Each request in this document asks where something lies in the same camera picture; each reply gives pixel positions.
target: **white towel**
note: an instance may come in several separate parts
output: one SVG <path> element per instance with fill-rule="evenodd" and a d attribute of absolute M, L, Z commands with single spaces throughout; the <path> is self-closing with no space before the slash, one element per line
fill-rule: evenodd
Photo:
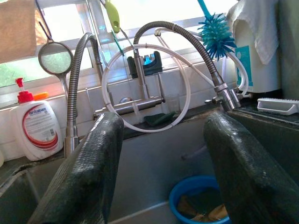
<path fill-rule="evenodd" d="M 0 63 L 32 56 L 35 50 L 34 0 L 0 3 Z"/>
<path fill-rule="evenodd" d="M 275 6 L 278 0 L 240 0 L 227 14 L 235 27 L 238 21 L 246 21 L 255 37 L 255 48 L 263 64 L 268 64 L 278 47 Z"/>

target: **green brush handle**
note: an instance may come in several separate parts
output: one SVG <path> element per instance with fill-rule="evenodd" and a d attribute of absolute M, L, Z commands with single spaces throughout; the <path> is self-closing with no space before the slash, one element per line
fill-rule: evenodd
<path fill-rule="evenodd" d="M 205 17 L 207 17 L 207 18 L 211 17 L 211 14 L 209 13 L 209 11 L 208 11 L 208 9 L 207 9 L 207 7 L 205 5 L 205 2 L 203 0 L 198 0 L 198 3 L 200 5 L 202 11 L 205 14 Z"/>

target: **brown towel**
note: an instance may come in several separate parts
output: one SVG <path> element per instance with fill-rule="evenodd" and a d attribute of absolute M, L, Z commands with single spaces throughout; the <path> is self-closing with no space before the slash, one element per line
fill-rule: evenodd
<path fill-rule="evenodd" d="M 34 0 L 9 0 L 0 3 L 0 63 L 36 50 Z"/>

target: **pump dispenser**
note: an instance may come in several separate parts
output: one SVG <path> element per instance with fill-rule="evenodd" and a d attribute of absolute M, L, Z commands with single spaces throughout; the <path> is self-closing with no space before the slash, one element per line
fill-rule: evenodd
<path fill-rule="evenodd" d="M 58 120 L 47 101 L 34 101 L 24 90 L 22 78 L 15 82 L 21 89 L 20 105 L 11 109 L 10 118 L 17 145 L 31 161 L 47 158 L 63 147 Z"/>

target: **white container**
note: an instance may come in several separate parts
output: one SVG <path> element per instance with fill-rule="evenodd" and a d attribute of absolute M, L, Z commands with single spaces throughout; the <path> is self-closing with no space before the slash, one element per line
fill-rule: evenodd
<path fill-rule="evenodd" d="M 62 149 L 60 126 L 47 101 L 23 103 L 10 114 L 16 142 L 29 160 L 41 160 Z"/>
<path fill-rule="evenodd" d="M 278 90 L 281 88 L 279 73 L 278 51 L 267 65 L 262 64 L 256 48 L 255 37 L 245 21 L 238 21 L 235 27 L 235 55 L 244 65 L 248 78 L 248 92 L 262 93 Z M 241 76 L 237 69 L 237 84 L 241 83 Z"/>

